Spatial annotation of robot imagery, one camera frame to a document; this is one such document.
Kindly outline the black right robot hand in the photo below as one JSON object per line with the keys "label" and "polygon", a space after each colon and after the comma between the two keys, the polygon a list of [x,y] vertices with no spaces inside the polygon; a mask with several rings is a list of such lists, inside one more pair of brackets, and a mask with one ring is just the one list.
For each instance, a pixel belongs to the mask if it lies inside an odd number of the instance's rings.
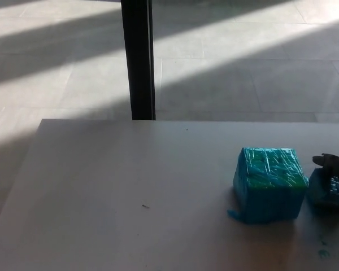
{"label": "black right robot hand", "polygon": [[312,161],[319,166],[310,179],[312,204],[322,213],[339,215],[339,156],[322,153]]}

